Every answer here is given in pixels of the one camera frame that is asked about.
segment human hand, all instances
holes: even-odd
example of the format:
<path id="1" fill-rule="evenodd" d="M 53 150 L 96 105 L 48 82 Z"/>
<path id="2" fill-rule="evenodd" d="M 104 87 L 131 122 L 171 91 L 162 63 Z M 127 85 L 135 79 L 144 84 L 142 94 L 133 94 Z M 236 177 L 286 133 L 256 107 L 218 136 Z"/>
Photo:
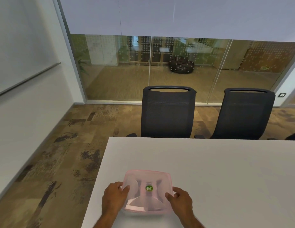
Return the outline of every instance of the human hand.
<path id="1" fill-rule="evenodd" d="M 121 189 L 122 182 L 118 181 L 109 184 L 105 189 L 102 197 L 102 214 L 110 213 L 117 215 L 122 209 L 127 194 L 130 191 L 130 186 L 126 186 L 123 190 Z"/>
<path id="2" fill-rule="evenodd" d="M 173 187 L 173 191 L 176 192 L 174 196 L 165 193 L 165 197 L 171 203 L 172 209 L 179 218 L 181 224 L 185 228 L 203 227 L 193 214 L 192 199 L 188 192 L 178 187 Z"/>

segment whiteboard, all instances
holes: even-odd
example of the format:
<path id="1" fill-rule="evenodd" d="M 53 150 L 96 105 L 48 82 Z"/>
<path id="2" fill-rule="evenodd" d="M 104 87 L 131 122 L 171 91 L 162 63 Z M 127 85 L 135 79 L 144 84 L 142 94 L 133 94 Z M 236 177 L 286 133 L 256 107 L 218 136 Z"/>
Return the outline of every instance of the whiteboard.
<path id="1" fill-rule="evenodd" d="M 295 0 L 62 0 L 70 33 L 295 42 Z"/>
<path id="2" fill-rule="evenodd" d="M 0 93 L 57 63 L 34 0 L 0 0 Z"/>

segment wooden floor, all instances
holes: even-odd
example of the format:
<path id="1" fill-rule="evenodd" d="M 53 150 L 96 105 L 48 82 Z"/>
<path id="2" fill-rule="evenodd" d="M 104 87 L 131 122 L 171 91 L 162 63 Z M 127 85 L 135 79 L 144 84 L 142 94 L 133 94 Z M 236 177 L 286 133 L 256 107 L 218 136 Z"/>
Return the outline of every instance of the wooden floor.
<path id="1" fill-rule="evenodd" d="M 210 137 L 219 110 L 195 107 L 191 137 Z M 140 126 L 140 105 L 74 106 L 0 200 L 0 228 L 80 228 L 109 136 Z M 294 132 L 295 109 L 274 108 L 262 139 Z"/>
<path id="2" fill-rule="evenodd" d="M 167 66 L 85 66 L 83 85 L 90 100 L 141 101 L 143 88 L 150 85 L 189 86 L 197 91 L 196 102 L 206 102 L 218 70 L 212 66 L 197 66 L 193 73 L 178 74 Z M 271 89 L 279 73 L 221 70 L 209 102 L 221 103 L 226 88 Z"/>

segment person's left hand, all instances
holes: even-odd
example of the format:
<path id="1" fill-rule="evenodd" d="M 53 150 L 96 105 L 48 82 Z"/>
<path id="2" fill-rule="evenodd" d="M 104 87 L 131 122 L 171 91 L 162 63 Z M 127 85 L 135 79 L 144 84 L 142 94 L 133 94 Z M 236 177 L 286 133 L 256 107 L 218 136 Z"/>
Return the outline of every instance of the person's left hand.
<path id="1" fill-rule="evenodd" d="M 126 186 L 123 190 L 121 189 L 122 182 L 118 181 L 109 184 L 105 189 L 102 197 L 102 214 L 113 213 L 115 215 L 122 209 L 127 194 L 130 191 L 130 186 Z"/>

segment round green logo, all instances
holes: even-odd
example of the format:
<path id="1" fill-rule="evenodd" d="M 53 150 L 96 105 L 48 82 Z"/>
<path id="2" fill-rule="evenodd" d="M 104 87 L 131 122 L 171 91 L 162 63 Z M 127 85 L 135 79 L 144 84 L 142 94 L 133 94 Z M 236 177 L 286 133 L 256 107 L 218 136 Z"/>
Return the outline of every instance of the round green logo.
<path id="1" fill-rule="evenodd" d="M 150 185 L 148 185 L 148 186 L 145 187 L 145 189 L 146 189 L 147 191 L 152 191 L 152 190 L 153 190 L 153 187 L 150 186 Z"/>

